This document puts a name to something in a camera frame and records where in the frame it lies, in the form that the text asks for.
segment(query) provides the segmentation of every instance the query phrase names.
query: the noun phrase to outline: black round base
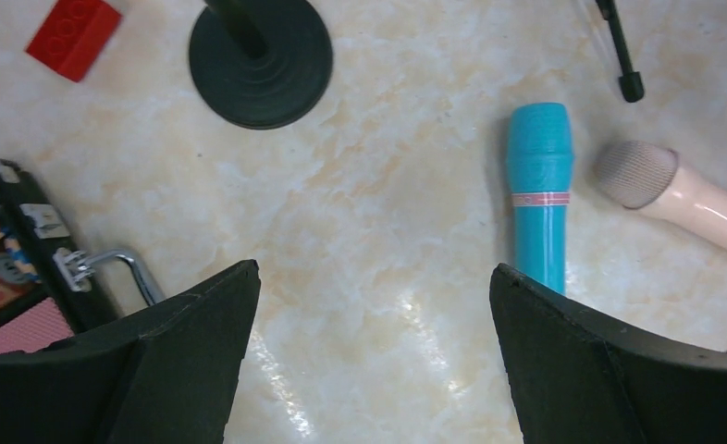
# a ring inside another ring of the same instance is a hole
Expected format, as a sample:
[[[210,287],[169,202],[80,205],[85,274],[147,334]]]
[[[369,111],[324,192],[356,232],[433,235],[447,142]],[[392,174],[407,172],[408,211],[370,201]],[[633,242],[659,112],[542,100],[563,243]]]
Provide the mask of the black round base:
[[[260,6],[252,13],[268,46],[265,55],[247,56],[206,8],[192,31],[190,70],[198,92],[218,115],[244,128],[270,130],[289,125],[317,104],[330,82],[333,50],[326,25],[306,1],[270,0]]]

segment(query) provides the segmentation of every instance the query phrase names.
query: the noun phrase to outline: mesh microphone head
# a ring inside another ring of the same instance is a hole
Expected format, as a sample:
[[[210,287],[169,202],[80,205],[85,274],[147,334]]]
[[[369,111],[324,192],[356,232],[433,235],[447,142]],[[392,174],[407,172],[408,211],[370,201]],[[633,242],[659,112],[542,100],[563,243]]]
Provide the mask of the mesh microphone head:
[[[677,168],[679,157],[674,151],[629,141],[605,151],[593,172],[601,191],[636,210],[655,202],[669,188]]]

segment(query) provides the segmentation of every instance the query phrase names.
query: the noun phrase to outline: red block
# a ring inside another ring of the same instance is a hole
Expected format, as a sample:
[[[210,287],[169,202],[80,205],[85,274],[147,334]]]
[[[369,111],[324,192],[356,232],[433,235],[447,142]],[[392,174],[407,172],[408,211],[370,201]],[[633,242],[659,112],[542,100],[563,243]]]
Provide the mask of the red block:
[[[103,0],[58,0],[26,52],[81,81],[120,21],[121,14]]]

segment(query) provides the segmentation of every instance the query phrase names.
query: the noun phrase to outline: blue microphone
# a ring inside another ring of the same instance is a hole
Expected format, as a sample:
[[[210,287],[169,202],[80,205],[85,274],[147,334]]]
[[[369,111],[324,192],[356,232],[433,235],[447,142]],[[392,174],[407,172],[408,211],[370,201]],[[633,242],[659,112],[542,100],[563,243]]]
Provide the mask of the blue microphone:
[[[565,213],[573,176],[573,137],[565,106],[516,109],[506,163],[516,218],[516,268],[565,294]]]

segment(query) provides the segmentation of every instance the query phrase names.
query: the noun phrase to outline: pink fabric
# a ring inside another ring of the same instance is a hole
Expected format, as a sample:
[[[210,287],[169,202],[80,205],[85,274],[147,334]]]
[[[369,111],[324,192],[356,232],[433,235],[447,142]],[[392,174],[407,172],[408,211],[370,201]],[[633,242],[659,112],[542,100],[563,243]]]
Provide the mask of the pink fabric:
[[[52,298],[0,327],[0,354],[23,350],[39,351],[57,340],[74,336]]]

